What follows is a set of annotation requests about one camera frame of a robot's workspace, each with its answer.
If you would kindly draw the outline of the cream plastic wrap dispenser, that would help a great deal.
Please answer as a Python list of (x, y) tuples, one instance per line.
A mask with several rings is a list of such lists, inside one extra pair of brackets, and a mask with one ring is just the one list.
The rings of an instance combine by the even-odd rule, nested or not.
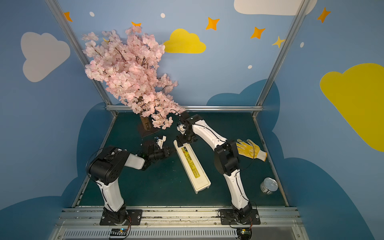
[(174, 140), (174, 146), (195, 194), (208, 189), (211, 186), (211, 181), (209, 180), (191, 145), (186, 143), (179, 147), (177, 140)]

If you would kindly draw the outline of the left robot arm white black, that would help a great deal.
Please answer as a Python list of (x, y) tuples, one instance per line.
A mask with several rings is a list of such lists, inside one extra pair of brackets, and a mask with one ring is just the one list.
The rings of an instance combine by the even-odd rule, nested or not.
[(145, 171), (151, 164), (165, 160), (176, 150), (148, 141), (142, 145), (141, 152), (134, 154), (118, 147), (104, 147), (96, 151), (86, 164), (86, 172), (102, 194), (104, 208), (101, 226), (132, 226), (140, 221), (132, 221), (127, 205), (121, 195), (119, 177), (125, 167)]

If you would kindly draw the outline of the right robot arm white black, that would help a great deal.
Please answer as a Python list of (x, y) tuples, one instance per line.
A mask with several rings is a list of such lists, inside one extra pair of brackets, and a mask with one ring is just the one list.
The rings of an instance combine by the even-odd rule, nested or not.
[(179, 115), (179, 120), (177, 129), (181, 134), (176, 137), (174, 146), (195, 193), (210, 187), (210, 181), (191, 147), (191, 143), (200, 137), (214, 151), (214, 165), (228, 185), (235, 220), (246, 224), (253, 218), (253, 208), (242, 184), (237, 144), (216, 133), (199, 115), (191, 117), (184, 112)]

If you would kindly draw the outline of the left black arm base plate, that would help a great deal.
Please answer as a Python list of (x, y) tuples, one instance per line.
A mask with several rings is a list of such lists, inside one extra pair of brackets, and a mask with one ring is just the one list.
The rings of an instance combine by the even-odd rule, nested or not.
[(125, 210), (112, 212), (104, 208), (100, 226), (139, 226), (143, 210)]

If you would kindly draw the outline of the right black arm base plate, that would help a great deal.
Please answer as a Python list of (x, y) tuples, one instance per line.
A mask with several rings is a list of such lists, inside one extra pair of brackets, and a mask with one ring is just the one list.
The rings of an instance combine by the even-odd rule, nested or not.
[(252, 209), (250, 214), (242, 220), (237, 220), (233, 209), (219, 209), (218, 217), (221, 225), (260, 225), (261, 219), (259, 212)]

